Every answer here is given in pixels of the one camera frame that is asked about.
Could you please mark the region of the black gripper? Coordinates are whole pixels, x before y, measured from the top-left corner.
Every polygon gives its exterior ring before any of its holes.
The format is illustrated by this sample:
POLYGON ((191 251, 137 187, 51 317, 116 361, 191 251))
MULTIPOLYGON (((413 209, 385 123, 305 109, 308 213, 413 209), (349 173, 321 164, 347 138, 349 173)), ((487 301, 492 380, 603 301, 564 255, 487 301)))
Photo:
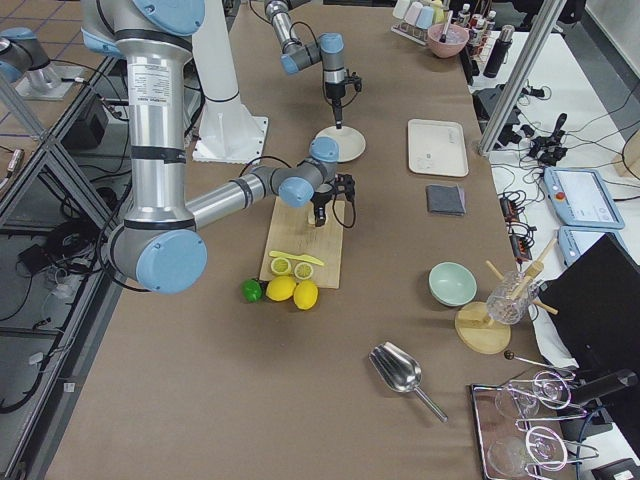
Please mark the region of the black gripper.
POLYGON ((313 204, 314 226, 322 227, 326 224, 326 204, 334 195, 334 185, 323 183, 313 194, 311 202, 313 204))
POLYGON ((343 126, 342 99, 346 95, 345 81, 341 80, 339 82, 325 82, 324 94, 325 97, 331 102, 335 128, 337 130, 340 130, 343 126))

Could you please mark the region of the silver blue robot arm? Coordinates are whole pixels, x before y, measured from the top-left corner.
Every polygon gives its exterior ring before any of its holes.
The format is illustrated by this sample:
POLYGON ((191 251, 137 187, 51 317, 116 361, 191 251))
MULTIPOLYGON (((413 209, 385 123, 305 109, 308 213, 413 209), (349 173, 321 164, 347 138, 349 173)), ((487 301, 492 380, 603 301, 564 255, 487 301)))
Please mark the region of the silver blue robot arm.
POLYGON ((339 33, 313 35, 312 42, 304 44, 294 30, 289 12, 305 1, 265 1, 264 13, 271 24, 281 47, 280 62, 287 75, 322 64, 324 94, 329 99, 335 127, 343 126, 342 99, 350 82, 349 71, 344 62, 344 42, 339 33))
POLYGON ((242 161, 259 154, 268 125, 241 102, 222 4, 86 1, 82 12, 86 47, 127 63, 133 203, 108 240, 119 273, 155 293, 184 291, 207 263, 200 228, 272 195, 304 206, 334 180, 338 144, 319 137, 294 167, 256 166, 187 200, 186 64, 195 64, 205 98, 200 157, 242 161))

